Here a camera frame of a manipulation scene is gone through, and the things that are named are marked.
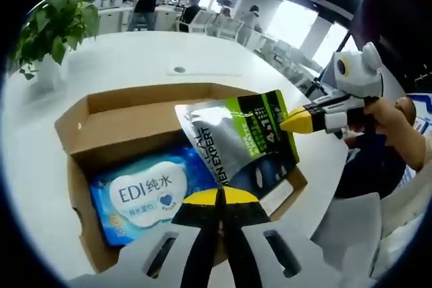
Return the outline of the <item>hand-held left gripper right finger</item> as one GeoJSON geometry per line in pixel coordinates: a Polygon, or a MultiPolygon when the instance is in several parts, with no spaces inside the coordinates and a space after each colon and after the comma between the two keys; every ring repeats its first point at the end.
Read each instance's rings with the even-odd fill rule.
{"type": "Polygon", "coordinates": [[[258,199],[222,191],[223,243],[237,287],[372,287],[375,195],[334,200],[311,238],[258,199]]]}

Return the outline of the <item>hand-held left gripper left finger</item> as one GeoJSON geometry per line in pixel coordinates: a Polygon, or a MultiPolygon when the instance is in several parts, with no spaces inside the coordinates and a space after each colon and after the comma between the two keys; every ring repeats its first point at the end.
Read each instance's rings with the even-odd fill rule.
{"type": "Polygon", "coordinates": [[[222,191],[184,200],[170,223],[152,229],[119,252],[117,263],[69,287],[206,287],[217,251],[222,191]]]}

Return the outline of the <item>person's right hand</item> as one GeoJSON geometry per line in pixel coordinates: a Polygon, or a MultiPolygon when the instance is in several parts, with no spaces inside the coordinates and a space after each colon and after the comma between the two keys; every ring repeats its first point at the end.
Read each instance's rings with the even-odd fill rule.
{"type": "Polygon", "coordinates": [[[408,142],[412,136],[418,136],[404,114],[385,98],[377,98],[366,104],[363,113],[375,120],[376,132],[386,136],[386,144],[389,146],[408,142]]]}

